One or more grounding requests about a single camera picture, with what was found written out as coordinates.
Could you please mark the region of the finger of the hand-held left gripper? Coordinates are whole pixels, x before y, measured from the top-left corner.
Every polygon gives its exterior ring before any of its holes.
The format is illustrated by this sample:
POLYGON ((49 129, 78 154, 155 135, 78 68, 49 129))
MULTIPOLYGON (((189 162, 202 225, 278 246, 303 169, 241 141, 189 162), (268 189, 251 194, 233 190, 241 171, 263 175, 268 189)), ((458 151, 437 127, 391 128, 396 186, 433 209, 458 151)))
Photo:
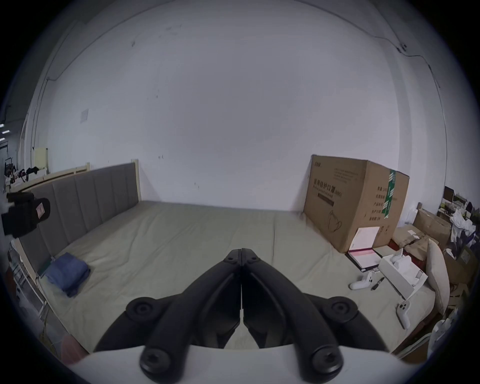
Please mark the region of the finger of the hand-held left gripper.
POLYGON ((32 192, 9 192, 6 199, 9 206, 1 214, 1 223, 7 237, 25 236, 50 217, 48 198, 37 198, 32 192))

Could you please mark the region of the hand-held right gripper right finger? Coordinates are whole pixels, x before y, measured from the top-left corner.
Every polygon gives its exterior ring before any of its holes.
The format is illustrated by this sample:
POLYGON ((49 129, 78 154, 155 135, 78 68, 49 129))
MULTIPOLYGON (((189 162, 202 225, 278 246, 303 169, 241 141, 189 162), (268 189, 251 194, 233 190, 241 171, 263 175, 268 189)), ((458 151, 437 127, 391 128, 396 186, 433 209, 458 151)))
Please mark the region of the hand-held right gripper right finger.
POLYGON ((330 381, 344 366, 340 347, 388 352, 350 298, 300 291, 285 275, 242 249, 244 320, 260 348, 292 344, 305 381, 330 381))

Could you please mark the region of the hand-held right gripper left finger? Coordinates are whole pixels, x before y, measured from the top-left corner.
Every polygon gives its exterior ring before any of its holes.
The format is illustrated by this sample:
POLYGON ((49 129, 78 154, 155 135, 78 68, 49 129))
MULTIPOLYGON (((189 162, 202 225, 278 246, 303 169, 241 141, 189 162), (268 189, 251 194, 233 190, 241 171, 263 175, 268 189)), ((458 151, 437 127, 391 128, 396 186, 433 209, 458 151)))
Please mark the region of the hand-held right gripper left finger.
POLYGON ((200 326, 221 294, 233 286, 236 313, 230 325, 214 332, 213 348, 218 348, 217 334, 231 336, 239 323, 241 249, 234 249, 183 292, 163 298, 137 297, 105 331, 94 352, 118 351, 143 346, 139 366, 151 380, 180 380, 191 343, 207 346, 200 326))

